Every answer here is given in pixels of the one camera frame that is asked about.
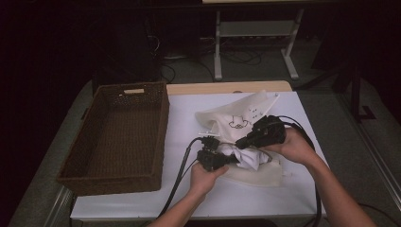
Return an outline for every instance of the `drawstring bag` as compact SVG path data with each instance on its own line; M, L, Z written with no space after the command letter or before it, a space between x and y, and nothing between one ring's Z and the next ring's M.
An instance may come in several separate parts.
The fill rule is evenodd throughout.
M239 149L234 146L235 141L252 131L256 121L268 114L278 98L277 94L268 97L266 91L261 91L230 104L195 113L198 122L220 141L218 152L234 154L239 161L230 165L224 177L258 186L281 184L282 168L277 155L256 148Z

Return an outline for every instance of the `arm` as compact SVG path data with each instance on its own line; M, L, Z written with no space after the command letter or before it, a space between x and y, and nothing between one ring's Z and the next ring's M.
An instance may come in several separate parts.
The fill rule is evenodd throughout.
M332 226L375 226L299 132L287 129L287 138L283 144L263 149L278 152L307 168L315 180Z
M227 166L216 171L207 172L199 163L192 166L191 184L186 195L165 214L153 221L149 227L157 226L184 226L198 206L203 202L206 194L212 190L216 179L228 170Z

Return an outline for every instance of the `table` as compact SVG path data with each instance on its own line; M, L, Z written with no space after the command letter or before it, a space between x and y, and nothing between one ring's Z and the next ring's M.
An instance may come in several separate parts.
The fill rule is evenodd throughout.
M192 95L182 95L184 89ZM214 84L169 85L170 115L166 134L164 172L162 188L156 192L128 193L78 197L71 218L91 220L141 220L157 217L163 208L180 167L188 143L198 137L202 127L197 125L193 112L230 103L250 93L227 94L234 91L253 92L268 88L268 96L280 95L270 114L286 114L297 119L315 144L318 154L324 159L313 130L307 120L302 104L295 92L284 81L239 82ZM194 144L188 161L194 160L201 144ZM313 216L316 201L313 179L301 165L280 158L284 171L280 187L255 187L219 179L215 188L194 213L193 218L268 218L283 216ZM185 175L172 201L174 204L185 193L189 185Z

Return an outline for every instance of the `person's right hand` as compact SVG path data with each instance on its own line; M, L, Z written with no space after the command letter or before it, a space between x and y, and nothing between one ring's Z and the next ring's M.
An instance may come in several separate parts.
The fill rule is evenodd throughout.
M283 144L270 145L261 149L277 152L288 160L304 166L319 157L298 131L286 128L286 133L286 141Z

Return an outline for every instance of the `white table surface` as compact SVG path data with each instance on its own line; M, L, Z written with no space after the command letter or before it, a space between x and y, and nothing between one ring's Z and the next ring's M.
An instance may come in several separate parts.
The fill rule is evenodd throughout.
M298 95L295 92L278 94L280 98L270 109L269 114L286 115L296 119L313 141L317 153L324 159ZM199 137L198 132L207 131L199 125L194 113L222 106L248 95L250 94L169 96L170 113L161 190L78 197L71 218L80 220L156 218L170 194L185 149L194 138ZM188 165L196 159L197 151L201 147L201 142L196 142L192 146ZM280 161L287 173L281 186L256 187L219 178L214 189L192 218L268 218L316 214L314 182L306 168L282 156ZM171 204L185 194L188 186L189 174L186 174Z

